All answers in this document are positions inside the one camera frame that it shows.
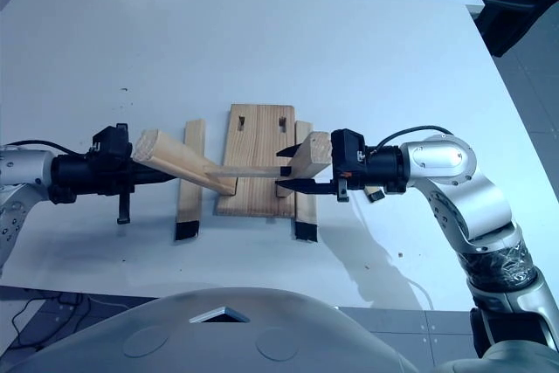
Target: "wooden plank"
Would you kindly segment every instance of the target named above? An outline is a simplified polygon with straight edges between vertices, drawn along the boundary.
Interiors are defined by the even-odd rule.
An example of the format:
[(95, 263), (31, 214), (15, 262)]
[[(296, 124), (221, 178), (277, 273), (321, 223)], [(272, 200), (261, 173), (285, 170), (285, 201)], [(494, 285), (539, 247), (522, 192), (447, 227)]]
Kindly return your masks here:
[(205, 169), (206, 174), (215, 177), (234, 178), (279, 178), (280, 166), (214, 166)]
[[(205, 130), (204, 120), (188, 121), (184, 128), (184, 144), (200, 156), (204, 156)], [(176, 207), (175, 240), (197, 236), (201, 214), (202, 187), (181, 179)]]
[(135, 145), (132, 158), (142, 165), (202, 185), (220, 194), (235, 194), (235, 178), (207, 176), (204, 168), (217, 166), (214, 162), (160, 130), (144, 130)]
[[(231, 106), (225, 166), (285, 166), (289, 158), (276, 152), (295, 143), (295, 110), (290, 106)], [(220, 197), (217, 214), (264, 218), (292, 218), (294, 196), (277, 198), (275, 181), (238, 178), (234, 197)]]
[[(295, 123), (295, 141), (302, 142), (313, 131), (310, 122)], [(316, 196), (295, 192), (295, 237), (317, 241), (318, 221), (316, 217)]]
[[(295, 156), (287, 165), (291, 167), (289, 178), (312, 178), (332, 163), (330, 134), (314, 131), (301, 143)], [(292, 190), (278, 187), (278, 197), (287, 197)]]

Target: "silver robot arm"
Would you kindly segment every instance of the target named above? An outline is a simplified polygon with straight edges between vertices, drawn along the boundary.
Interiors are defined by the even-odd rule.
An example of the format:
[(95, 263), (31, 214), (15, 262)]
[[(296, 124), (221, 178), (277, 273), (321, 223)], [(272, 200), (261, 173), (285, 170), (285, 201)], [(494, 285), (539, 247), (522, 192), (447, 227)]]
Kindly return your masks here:
[(29, 211), (49, 199), (53, 158), (44, 150), (0, 150), (0, 276)]
[(466, 272), (478, 308), (472, 312), (478, 352), (508, 340), (557, 351), (559, 309), (507, 200), (481, 173), (472, 148), (435, 135), (400, 149), (410, 167), (408, 186), (427, 198)]

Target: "black strip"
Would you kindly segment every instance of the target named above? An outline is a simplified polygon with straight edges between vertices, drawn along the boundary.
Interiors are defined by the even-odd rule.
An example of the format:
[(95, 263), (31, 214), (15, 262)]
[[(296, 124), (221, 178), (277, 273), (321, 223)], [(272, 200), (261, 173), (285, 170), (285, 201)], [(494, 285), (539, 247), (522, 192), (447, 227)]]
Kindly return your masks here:
[(367, 198), (371, 203), (374, 203), (375, 201), (382, 200), (384, 198), (384, 193), (381, 190), (375, 191), (372, 194), (368, 194)]
[(177, 223), (175, 226), (175, 240), (195, 238), (198, 236), (198, 229), (200, 229), (200, 221), (198, 220)]
[(297, 149), (299, 148), (299, 146), (300, 146), (300, 144), (295, 144), (293, 146), (289, 146), (288, 148), (282, 149), (278, 153), (276, 153), (276, 156), (277, 157), (294, 157), (295, 152), (297, 152)]
[(318, 226), (316, 224), (295, 221), (295, 238), (300, 240), (310, 240), (318, 242), (316, 236)]
[(291, 175), (291, 166), (280, 166), (279, 167), (279, 174), (281, 176), (290, 176)]

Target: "black cable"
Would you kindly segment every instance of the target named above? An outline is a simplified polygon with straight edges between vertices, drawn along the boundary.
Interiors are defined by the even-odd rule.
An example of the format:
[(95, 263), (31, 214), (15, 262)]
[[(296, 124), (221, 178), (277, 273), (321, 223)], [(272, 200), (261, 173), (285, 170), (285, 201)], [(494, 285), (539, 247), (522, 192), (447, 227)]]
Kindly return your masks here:
[(89, 313), (91, 312), (91, 299), (89, 299), (89, 296), (86, 296), (87, 298), (87, 310), (86, 312), (81, 315), (81, 317), (79, 318), (78, 322), (76, 323), (76, 326), (73, 327), (73, 334), (75, 334), (78, 331), (79, 325), (81, 324), (81, 322), (83, 322), (84, 319), (87, 318), (87, 316), (89, 315)]
[(372, 154), (376, 153), (376, 151), (378, 149), (380, 149), (382, 146), (384, 146), (389, 141), (396, 139), (400, 135), (407, 135), (409, 133), (414, 133), (416, 131), (423, 131), (423, 130), (436, 130), (436, 131), (440, 131), (441, 133), (444, 133), (446, 135), (453, 135), (452, 132), (448, 131), (446, 128), (442, 128), (442, 127), (439, 127), (439, 126), (417, 126), (417, 127), (412, 127), (412, 128), (406, 128), (405, 130), (397, 131), (393, 135), (389, 135), (388, 137), (383, 139), (374, 148), (372, 148), (372, 150), (370, 151), (370, 154), (372, 155)]
[[(76, 294), (76, 301), (74, 303), (71, 303), (70, 306), (74, 306), (77, 307), (79, 306), (84, 299), (84, 295), (83, 294)], [(17, 312), (12, 318), (11, 318), (11, 325), (14, 327), (14, 329), (17, 332), (17, 337), (16, 337), (16, 341), (18, 345), (10, 345), (8, 347), (8, 349), (36, 349), (37, 351), (39, 351), (40, 349), (43, 348), (43, 344), (47, 341), (49, 341), (51, 338), (53, 338), (58, 332), (60, 332), (62, 330), (63, 327), (65, 327), (68, 322), (70, 322), (70, 320), (73, 318), (73, 314), (74, 312), (72, 312), (72, 314), (70, 314), (68, 316), (68, 318), (62, 322), (56, 329), (54, 329), (54, 331), (52, 331), (48, 336), (46, 336), (45, 338), (35, 341), (35, 342), (29, 342), (26, 344), (22, 344), (21, 343), (21, 331), (19, 330), (19, 328), (17, 327), (15, 320), (16, 318), (21, 315), (25, 309), (27, 309), (27, 307), (29, 306), (29, 304), (34, 301), (34, 300), (48, 300), (45, 299), (43, 297), (35, 297), (33, 299), (29, 299), (26, 303), (25, 306), (22, 310), (20, 310), (19, 312)]]
[(61, 152), (64, 152), (68, 155), (83, 156), (81, 153), (74, 152), (73, 150), (65, 148), (64, 146), (60, 146), (57, 143), (48, 142), (47, 140), (22, 140), (20, 142), (10, 143), (10, 144), (8, 144), (8, 146), (24, 146), (26, 144), (43, 144), (43, 145), (48, 146), (50, 148), (60, 150)]

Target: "wooden leg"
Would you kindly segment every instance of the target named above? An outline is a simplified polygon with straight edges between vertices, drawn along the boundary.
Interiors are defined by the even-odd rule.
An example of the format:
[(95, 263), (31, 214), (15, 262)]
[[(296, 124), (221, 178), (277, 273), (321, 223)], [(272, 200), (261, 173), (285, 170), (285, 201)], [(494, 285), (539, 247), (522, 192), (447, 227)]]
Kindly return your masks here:
[[(313, 130), (310, 122), (297, 121), (295, 123), (295, 141), (307, 136)], [(302, 240), (316, 242), (318, 231), (318, 220), (316, 217), (316, 196), (295, 193), (295, 237)]]
[[(184, 144), (204, 156), (204, 120), (188, 121), (184, 131)], [(194, 238), (200, 228), (202, 214), (202, 187), (181, 179), (176, 207), (175, 240)]]

